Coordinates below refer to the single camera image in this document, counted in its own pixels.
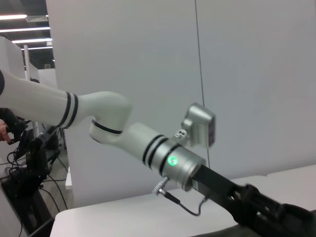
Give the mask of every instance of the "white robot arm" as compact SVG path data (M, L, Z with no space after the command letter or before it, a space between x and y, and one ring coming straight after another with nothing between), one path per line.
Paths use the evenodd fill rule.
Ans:
M188 132L191 129L192 139L189 140L186 130L180 130L176 137L168 139L141 123L135 123L124 130L132 110L131 103L124 96L113 92L77 96L19 79L3 69L0 69L0 108L9 108L25 119L63 128L75 126L87 116L94 116L89 131L92 139L124 149L145 166L159 172L162 177L166 176L168 180L176 182L185 191L192 187L191 177L205 164L205 160L180 144L189 140L191 145L214 142L213 138L208 138L209 134L202 133L202 138L199 136L205 131L201 126L204 121L193 129L194 118L190 116L183 122L183 126L189 128ZM214 118L212 113L201 113L198 105L194 109L196 111L193 113L204 116L208 127L208 122Z

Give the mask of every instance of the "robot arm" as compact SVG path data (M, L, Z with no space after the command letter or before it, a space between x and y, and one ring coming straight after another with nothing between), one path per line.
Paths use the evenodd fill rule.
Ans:
M98 92L76 96L0 69L0 107L26 119L64 128L94 116L89 131L92 139L124 149L164 177L154 189L156 194L180 205L177 198L163 190L167 181L174 181L185 191L194 188L228 210L239 224L264 237L312 236L311 212L279 204L251 185L234 184L204 166L203 158L182 146L210 147L214 143L214 114L198 104L189 108L183 129L169 139L141 123L124 129L131 104L122 95Z

